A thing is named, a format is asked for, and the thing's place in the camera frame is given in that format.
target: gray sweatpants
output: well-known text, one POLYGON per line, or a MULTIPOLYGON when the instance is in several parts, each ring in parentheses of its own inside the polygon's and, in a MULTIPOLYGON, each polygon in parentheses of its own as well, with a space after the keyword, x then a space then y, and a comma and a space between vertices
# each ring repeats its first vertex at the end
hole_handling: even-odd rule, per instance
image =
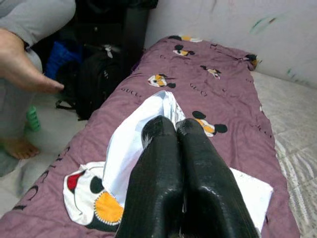
MULTIPOLYGON (((26 54, 38 70, 42 65, 31 47, 63 27, 75 13, 75 0, 0 0, 0 28, 27 43, 26 54)), ((23 135, 26 112, 34 93, 0 78, 0 137, 23 135)))

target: bare foot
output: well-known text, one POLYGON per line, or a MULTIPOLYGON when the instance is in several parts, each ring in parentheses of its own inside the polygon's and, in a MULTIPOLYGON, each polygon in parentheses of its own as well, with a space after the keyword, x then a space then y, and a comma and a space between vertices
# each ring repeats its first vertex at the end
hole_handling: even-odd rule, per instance
POLYGON ((25 138, 3 139, 1 141, 5 151, 19 160, 29 159, 40 153, 39 149, 25 138))
POLYGON ((23 41, 0 28, 0 77, 32 92, 57 93, 64 86, 41 74, 27 57, 23 41))

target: cartoon character print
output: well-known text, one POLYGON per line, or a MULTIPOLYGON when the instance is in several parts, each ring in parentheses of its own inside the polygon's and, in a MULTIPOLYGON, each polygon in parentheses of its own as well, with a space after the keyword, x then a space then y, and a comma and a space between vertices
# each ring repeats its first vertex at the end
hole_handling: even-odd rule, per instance
POLYGON ((185 51, 185 50, 183 50, 183 48, 184 48, 184 46, 182 46, 182 45, 176 45, 173 52, 179 56, 188 56, 188 55, 193 56, 195 54, 195 52, 185 51))
POLYGON ((194 116, 195 120, 202 126, 202 128, 205 131, 205 134, 208 137, 213 137, 217 133, 226 133, 228 131, 228 128, 226 125, 223 125, 223 124, 211 125, 211 124, 209 124, 206 120, 204 120, 206 118, 206 115, 204 115, 203 113, 201 113, 199 111, 194 111, 192 113, 192 115, 194 116))
POLYGON ((178 41, 190 41, 190 42, 195 42, 195 43, 203 41, 202 39, 192 38, 190 36, 170 36, 168 38, 169 39, 175 39, 175 40, 178 40, 178 41))
POLYGON ((220 79, 221 72, 218 69, 207 68, 204 65, 201 65, 200 67, 203 68, 204 70, 208 71, 209 73, 211 73, 216 79, 218 79, 218 80, 220 79))
POLYGON ((104 162, 91 162, 65 177, 64 202, 72 221, 89 229, 115 232, 123 207, 102 184, 104 162))
POLYGON ((157 88, 164 87, 164 86, 167 86, 170 88, 175 88, 176 87, 175 83, 167 83, 167 80, 169 80, 169 79, 173 79, 173 78, 168 78, 165 74, 161 73, 161 74, 156 74, 156 75, 151 76, 148 79, 148 83, 151 86, 154 86, 157 88))

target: white mattress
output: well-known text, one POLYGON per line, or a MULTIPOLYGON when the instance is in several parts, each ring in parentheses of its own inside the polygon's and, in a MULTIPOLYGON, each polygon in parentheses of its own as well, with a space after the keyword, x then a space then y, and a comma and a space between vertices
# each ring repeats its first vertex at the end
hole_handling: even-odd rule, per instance
POLYGON ((302 238, 317 237, 317 90, 252 72, 302 238))

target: white wall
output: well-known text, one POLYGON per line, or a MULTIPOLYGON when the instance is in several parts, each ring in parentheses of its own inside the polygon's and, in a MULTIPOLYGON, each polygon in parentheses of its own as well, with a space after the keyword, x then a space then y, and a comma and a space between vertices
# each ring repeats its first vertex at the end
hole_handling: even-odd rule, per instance
POLYGON ((317 87, 317 0, 159 0, 145 46, 177 34, 255 53, 257 71, 317 87))

